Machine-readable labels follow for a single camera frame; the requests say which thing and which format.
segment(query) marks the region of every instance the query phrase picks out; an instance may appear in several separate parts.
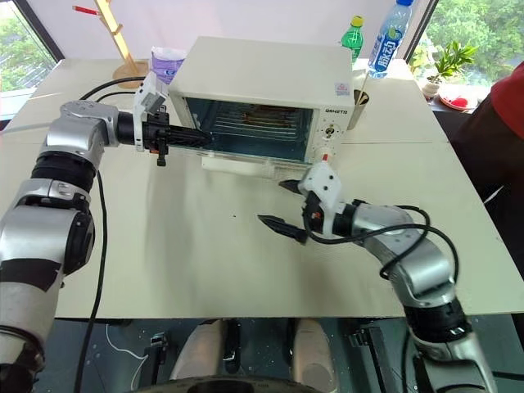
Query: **water bottle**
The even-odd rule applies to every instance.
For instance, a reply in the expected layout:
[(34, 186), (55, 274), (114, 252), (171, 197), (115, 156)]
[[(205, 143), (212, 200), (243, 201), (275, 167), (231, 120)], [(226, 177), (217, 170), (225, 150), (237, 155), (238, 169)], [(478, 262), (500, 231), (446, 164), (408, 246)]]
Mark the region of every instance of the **water bottle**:
[(359, 57), (360, 50), (364, 44), (362, 32), (360, 31), (363, 24), (364, 18), (362, 16), (354, 16), (351, 21), (351, 27), (346, 31), (341, 39), (342, 46), (351, 50), (351, 60), (353, 61), (353, 64)]
[(413, 0), (396, 0), (386, 20), (380, 28), (377, 41), (369, 59), (369, 74), (373, 78), (384, 78), (390, 61), (395, 58), (397, 49), (408, 29)]

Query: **white tabletop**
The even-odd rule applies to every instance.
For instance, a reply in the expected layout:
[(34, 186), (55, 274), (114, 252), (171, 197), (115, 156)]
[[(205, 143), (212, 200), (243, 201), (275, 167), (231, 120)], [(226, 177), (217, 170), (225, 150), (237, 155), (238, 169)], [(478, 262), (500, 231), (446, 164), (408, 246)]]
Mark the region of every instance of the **white tabletop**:
[[(18, 131), (0, 138), (0, 214), (38, 155), (45, 127), (32, 124), (52, 121), (60, 104), (109, 80), (117, 65), (63, 61), (20, 111), (11, 124)], [(524, 286), (499, 234), (407, 66), (393, 66), (398, 79), (368, 81), (371, 102), (341, 147), (338, 172), (347, 200), (427, 210), (458, 248), (465, 311), (524, 311)], [(398, 91), (402, 102), (388, 99)], [(129, 109), (131, 97), (105, 103)], [(256, 218), (271, 214), (300, 225), (300, 196), (274, 180), (203, 170), (188, 151), (171, 149), (167, 162), (158, 168), (154, 156), (133, 147), (106, 149), (101, 172), (110, 242), (99, 318), (402, 315), (390, 284), (378, 277), (379, 263), (365, 250), (301, 246)], [(100, 231), (96, 187), (92, 197)], [(89, 315), (100, 246), (65, 280), (58, 317)]]

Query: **green bottle cap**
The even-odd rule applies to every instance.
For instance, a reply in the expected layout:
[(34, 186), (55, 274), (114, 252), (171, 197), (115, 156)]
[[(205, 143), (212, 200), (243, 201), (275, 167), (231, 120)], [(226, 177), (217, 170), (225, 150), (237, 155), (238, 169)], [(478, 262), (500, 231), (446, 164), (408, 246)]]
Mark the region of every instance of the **green bottle cap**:
[(363, 24), (364, 18), (362, 16), (353, 16), (353, 20), (351, 21), (353, 27), (362, 27)]

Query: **wall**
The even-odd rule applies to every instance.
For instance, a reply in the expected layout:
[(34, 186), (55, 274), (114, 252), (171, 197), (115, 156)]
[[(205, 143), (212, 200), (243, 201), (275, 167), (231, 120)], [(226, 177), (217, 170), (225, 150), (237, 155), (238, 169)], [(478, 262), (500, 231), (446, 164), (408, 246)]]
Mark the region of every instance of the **wall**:
[[(412, 36), (429, 0), (415, 0)], [(95, 16), (71, 6), (95, 8), (90, 0), (29, 0), (66, 57), (114, 58), (118, 52)], [(373, 41), (394, 0), (113, 0), (111, 8), (135, 58), (152, 45), (189, 50), (199, 35), (335, 45), (353, 15), (364, 17), (364, 48)], [(408, 43), (405, 39), (400, 55)]]

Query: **sticker on oven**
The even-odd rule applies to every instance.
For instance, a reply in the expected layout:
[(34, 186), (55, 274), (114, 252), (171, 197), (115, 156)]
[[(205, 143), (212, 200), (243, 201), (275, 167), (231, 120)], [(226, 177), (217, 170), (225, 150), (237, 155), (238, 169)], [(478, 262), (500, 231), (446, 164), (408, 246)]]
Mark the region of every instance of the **sticker on oven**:
[(335, 94), (337, 96), (349, 96), (350, 84), (343, 84), (340, 82), (335, 83)]

